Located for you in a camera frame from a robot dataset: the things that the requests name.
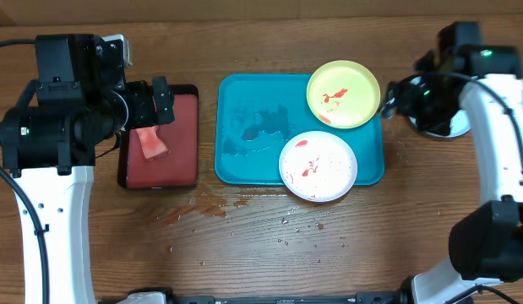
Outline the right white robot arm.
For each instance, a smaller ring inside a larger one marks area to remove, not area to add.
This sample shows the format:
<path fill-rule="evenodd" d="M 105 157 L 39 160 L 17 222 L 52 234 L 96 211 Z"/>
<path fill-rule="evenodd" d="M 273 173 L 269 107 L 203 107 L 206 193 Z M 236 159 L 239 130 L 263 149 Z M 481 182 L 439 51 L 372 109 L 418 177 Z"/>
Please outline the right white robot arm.
<path fill-rule="evenodd" d="M 451 135 L 463 112 L 481 183 L 478 207 L 449 234 L 449 255 L 405 280 L 396 303 L 466 303 L 523 278 L 523 67 L 512 46 L 486 46 L 476 22 L 438 34 L 415 73 L 388 85 L 382 117 L 406 117 L 419 133 Z"/>

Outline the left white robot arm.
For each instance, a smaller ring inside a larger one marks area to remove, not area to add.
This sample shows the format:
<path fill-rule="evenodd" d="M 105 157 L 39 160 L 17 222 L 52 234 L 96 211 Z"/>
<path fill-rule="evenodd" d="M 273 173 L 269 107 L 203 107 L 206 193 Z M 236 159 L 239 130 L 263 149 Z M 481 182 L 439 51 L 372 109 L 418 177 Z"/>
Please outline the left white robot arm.
<path fill-rule="evenodd" d="M 89 205 L 96 146 L 123 132 L 173 122 L 163 77 L 128 82 L 122 35 L 38 35 L 38 75 L 0 122 L 0 177 L 22 227 L 25 301 L 92 303 Z"/>

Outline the light blue plate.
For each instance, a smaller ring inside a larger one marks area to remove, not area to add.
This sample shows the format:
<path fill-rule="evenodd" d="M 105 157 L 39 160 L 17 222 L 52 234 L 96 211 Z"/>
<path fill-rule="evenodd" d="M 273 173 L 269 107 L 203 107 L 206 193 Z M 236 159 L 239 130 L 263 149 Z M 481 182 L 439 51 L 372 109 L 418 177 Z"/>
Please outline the light blue plate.
<path fill-rule="evenodd" d="M 442 111 L 435 111 L 425 117 L 426 128 L 418 128 L 415 117 L 406 118 L 409 124 L 420 134 L 425 137 L 435 139 L 455 139 L 459 138 L 471 130 L 470 121 L 464 110 L 458 110 L 452 117 L 449 117 Z"/>

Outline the white plate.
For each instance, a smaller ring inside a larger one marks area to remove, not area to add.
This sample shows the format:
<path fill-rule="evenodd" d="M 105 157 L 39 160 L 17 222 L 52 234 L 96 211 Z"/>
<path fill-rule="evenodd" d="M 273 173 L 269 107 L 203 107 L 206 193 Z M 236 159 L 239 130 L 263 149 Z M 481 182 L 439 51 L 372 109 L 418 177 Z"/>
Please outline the white plate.
<path fill-rule="evenodd" d="M 328 203 L 351 190 L 357 179 L 357 157 L 338 136 L 309 131 L 284 146 L 279 172 L 285 186 L 299 198 Z"/>

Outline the red-stained sponge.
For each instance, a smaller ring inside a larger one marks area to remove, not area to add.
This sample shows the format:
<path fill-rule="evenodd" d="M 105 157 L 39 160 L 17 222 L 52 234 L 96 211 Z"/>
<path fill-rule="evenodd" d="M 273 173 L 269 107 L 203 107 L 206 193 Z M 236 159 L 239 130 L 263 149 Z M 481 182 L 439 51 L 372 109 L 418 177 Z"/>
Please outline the red-stained sponge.
<path fill-rule="evenodd" d="M 168 152 L 168 148 L 158 137 L 158 129 L 158 126 L 136 129 L 143 155 L 147 160 L 161 157 Z"/>

